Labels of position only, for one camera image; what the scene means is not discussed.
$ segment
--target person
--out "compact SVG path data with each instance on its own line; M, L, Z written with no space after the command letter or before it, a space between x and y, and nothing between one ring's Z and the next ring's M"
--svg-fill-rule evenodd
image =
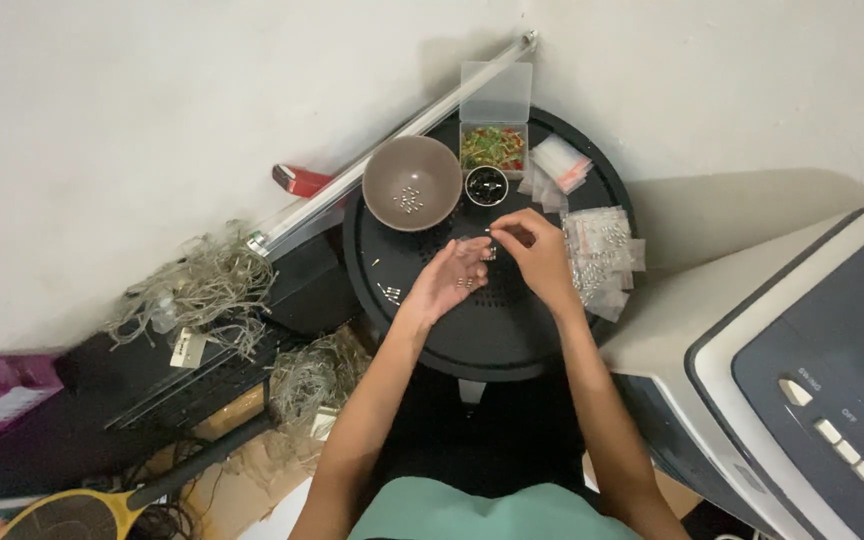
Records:
M471 414L455 377L418 364L436 321L488 282L492 239L451 240L332 426L290 540L689 538L596 349L563 232L524 209L490 234L552 314L563 362L488 384Z

